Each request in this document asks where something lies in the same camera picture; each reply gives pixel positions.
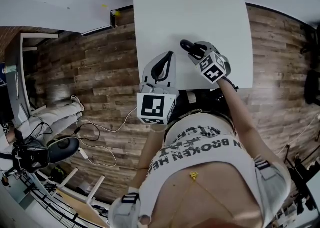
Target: black and white marker cube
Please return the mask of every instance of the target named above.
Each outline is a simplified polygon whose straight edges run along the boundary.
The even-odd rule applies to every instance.
[[[196,68],[212,84],[227,74],[225,62],[214,52],[204,58]]]
[[[137,117],[145,124],[168,124],[176,97],[175,94],[137,93]]]

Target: white pants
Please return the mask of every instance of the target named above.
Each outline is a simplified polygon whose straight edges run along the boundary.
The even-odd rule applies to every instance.
[[[39,136],[36,139],[45,146],[56,135],[75,123],[82,116],[81,111],[81,106],[77,102],[64,107],[46,108],[35,116],[30,117],[18,130],[22,133],[23,139],[29,136],[34,138]]]

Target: gold necklace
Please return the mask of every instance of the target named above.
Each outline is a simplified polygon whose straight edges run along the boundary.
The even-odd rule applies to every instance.
[[[234,218],[234,215],[229,211],[229,209],[227,209],[227,207],[226,207],[224,204],[222,204],[215,196],[213,196],[213,195],[210,193],[210,191],[208,191],[208,189],[204,188],[201,184],[199,184],[199,183],[197,182],[197,177],[198,177],[198,175],[199,175],[199,174],[198,174],[197,172],[190,172],[190,177],[191,177],[191,179],[192,179],[192,182],[190,183],[189,187],[185,190],[184,195],[183,195],[183,198],[182,198],[179,206],[176,208],[176,210],[175,210],[174,213],[173,213],[173,216],[172,216],[172,218],[171,218],[171,220],[170,220],[170,225],[169,225],[170,228],[173,227],[173,223],[174,223],[174,219],[175,219],[175,217],[176,217],[176,214],[177,214],[178,210],[181,208],[181,205],[182,205],[182,203],[184,202],[187,193],[189,192],[189,190],[191,189],[191,187],[192,187],[194,184],[199,185],[203,190],[205,190],[216,202],[218,202],[218,203],[230,214],[230,216],[231,216],[232,218]]]

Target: small yellow object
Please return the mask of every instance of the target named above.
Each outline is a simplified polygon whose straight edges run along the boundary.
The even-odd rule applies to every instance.
[[[196,181],[198,175],[199,174],[197,172],[190,172],[190,177],[193,179],[193,181]]]

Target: wooden floor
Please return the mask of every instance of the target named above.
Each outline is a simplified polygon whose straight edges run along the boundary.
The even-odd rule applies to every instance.
[[[247,9],[253,42],[254,82],[252,89],[241,89],[239,94],[262,138],[278,153],[320,113],[319,106],[307,105],[304,101],[304,83],[310,64],[300,55],[300,49],[306,39],[298,22],[270,11]],[[60,105],[71,95],[77,95],[86,108],[84,119],[112,130],[122,124],[136,106],[139,84],[133,10],[123,12],[117,23],[116,29],[88,37],[64,32],[59,39],[40,46],[34,62],[37,71],[27,76],[35,80],[39,106]],[[29,58],[32,63],[35,57]],[[71,135],[74,129],[72,126],[63,134]],[[298,152],[305,156],[315,149],[319,129],[319,122],[314,121],[304,135],[293,142],[289,156],[292,158]],[[95,183],[104,175],[106,179],[96,197],[112,202],[124,193],[134,177],[147,134],[148,127],[140,124],[134,112],[119,132],[101,131],[99,141],[86,140],[90,146],[108,147],[117,158],[117,166],[95,166],[77,153],[61,164],[67,172],[79,168],[68,186],[74,189],[82,181]],[[87,126],[80,135],[95,139],[98,132]],[[114,164],[106,150],[81,147],[95,163]]]

